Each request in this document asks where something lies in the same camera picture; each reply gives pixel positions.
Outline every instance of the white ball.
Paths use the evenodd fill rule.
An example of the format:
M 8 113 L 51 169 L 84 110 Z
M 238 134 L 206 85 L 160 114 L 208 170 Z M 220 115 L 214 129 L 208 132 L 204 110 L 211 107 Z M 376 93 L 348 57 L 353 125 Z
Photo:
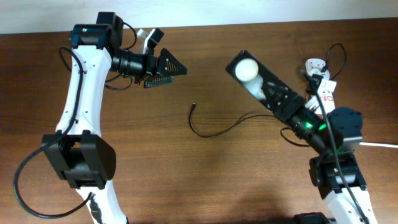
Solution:
M 259 73 L 257 62 L 251 58 L 245 58 L 238 62 L 235 67 L 235 75 L 238 80 L 247 82 L 255 78 Z

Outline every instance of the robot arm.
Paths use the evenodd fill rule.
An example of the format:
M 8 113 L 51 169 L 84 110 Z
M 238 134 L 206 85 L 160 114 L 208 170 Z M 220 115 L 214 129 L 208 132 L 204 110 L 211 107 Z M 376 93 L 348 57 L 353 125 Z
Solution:
M 59 144 L 44 151 L 62 180 L 83 197 L 94 223 L 126 224 L 128 220 L 118 204 L 113 187 L 116 153 L 101 139 L 100 114 L 105 79 L 109 71 L 134 77 L 144 88 L 173 82 L 173 76 L 187 69 L 167 50 L 154 56 L 154 47 L 163 32 L 154 29 L 145 40 L 145 53 L 120 49 L 123 21 L 113 12 L 100 12 L 96 24 L 78 24 L 70 34 L 73 53 L 83 65 L 83 83 L 75 123 Z M 67 102 L 56 134 L 44 135 L 42 145 L 64 133 L 70 124 L 80 79 L 79 67 L 72 59 L 72 76 Z
M 311 180 L 318 187 L 322 199 L 326 200 L 337 223 L 377 223 L 365 180 L 354 157 L 354 150 L 362 141 L 361 113 L 349 108 L 337 108 L 328 115 L 328 120 L 343 177 L 368 220 L 363 220 L 359 214 L 335 167 L 326 124 L 305 107 L 305 99 L 245 50 L 233 59 L 226 71 L 288 125 L 297 137 L 306 140 L 319 153 L 320 156 L 310 160 Z M 314 75 L 310 80 L 312 91 L 317 91 L 320 78 Z

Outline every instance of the black bracket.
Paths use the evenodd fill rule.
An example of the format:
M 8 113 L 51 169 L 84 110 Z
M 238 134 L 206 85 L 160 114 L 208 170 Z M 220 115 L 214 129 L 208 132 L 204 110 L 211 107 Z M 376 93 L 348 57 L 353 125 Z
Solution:
M 286 121 L 305 104 L 305 99 L 294 92 L 266 66 L 248 51 L 242 50 L 225 68 L 225 70 L 235 78 L 240 84 L 242 82 L 236 78 L 235 67 L 245 58 L 255 60 L 259 66 L 259 74 L 263 79 L 262 90 L 266 99 L 260 100 L 266 108 L 271 110 L 282 122 Z
M 70 31 L 70 45 L 95 45 L 106 47 L 111 56 L 120 48 L 123 37 L 123 20 L 114 12 L 99 12 L 96 24 L 76 24 Z
M 329 220 L 323 213 L 303 213 L 294 216 L 296 224 L 329 224 Z
M 362 142 L 362 114 L 351 108 L 340 107 L 329 114 L 337 152 L 354 152 Z
M 42 146 L 57 139 L 60 134 L 43 136 Z M 74 189 L 80 187 L 105 188 L 116 170 L 114 149 L 95 134 L 68 135 L 59 144 L 44 151 L 61 180 L 67 180 Z
M 361 187 L 366 190 L 366 182 L 358 167 L 353 153 L 343 153 L 338 155 L 341 169 L 344 177 L 350 187 Z M 338 170 L 335 169 L 335 159 L 330 157 L 323 158 L 318 162 L 320 157 L 310 159 L 310 177 L 312 184 L 318 187 L 322 199 L 334 190 L 337 194 L 342 193 L 344 185 L 338 175 Z
M 156 28 L 154 33 L 149 37 L 147 47 L 154 49 L 162 39 L 163 35 L 164 33 L 159 28 Z

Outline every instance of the cable connector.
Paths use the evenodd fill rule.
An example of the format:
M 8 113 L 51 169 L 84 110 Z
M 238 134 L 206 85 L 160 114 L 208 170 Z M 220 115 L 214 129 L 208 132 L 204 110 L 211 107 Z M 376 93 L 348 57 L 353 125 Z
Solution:
M 311 94 L 311 95 L 315 95 L 317 94 L 317 91 L 319 89 L 319 86 L 321 85 L 323 77 L 321 75 L 312 75 L 312 77 L 310 77 L 308 79 L 308 88 L 307 88 L 307 93 Z
M 325 66 L 322 67 L 321 72 L 325 72 L 327 70 L 329 70 L 329 65 L 328 64 L 326 64 Z
M 94 196 L 95 194 L 93 194 L 93 196 L 91 196 L 90 198 L 90 210 L 91 210 L 91 216 L 99 223 L 99 224 L 103 224 L 102 222 L 102 213 L 101 213 L 101 209 L 98 207 L 98 204 L 94 201 Z

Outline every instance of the white connector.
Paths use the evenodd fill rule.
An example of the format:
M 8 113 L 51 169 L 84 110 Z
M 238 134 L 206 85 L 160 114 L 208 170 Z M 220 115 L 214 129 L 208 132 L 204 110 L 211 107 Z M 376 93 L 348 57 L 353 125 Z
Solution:
M 149 35 L 149 33 L 146 32 L 143 29 L 139 29 L 139 31 L 137 32 L 137 37 L 140 38 L 140 39 L 144 39 L 145 40 L 148 37 L 148 35 Z
M 335 109 L 333 92 L 336 88 L 337 82 L 329 80 L 330 72 L 328 70 L 321 72 L 325 65 L 326 63 L 324 60 L 311 58 L 305 62 L 305 69 L 307 70 L 306 74 L 308 77 L 312 77 L 313 75 L 321 75 L 323 77 L 318 89 L 318 94 L 322 99 L 326 113 L 330 113 Z M 312 96 L 311 99 L 305 104 L 305 107 L 314 111 L 316 114 L 322 114 L 316 96 Z
M 312 75 L 321 75 L 324 79 L 330 79 L 330 72 L 326 70 L 321 72 L 322 68 L 326 65 L 326 62 L 322 59 L 311 58 L 305 62 L 305 69 L 307 70 L 307 76 L 312 77 Z

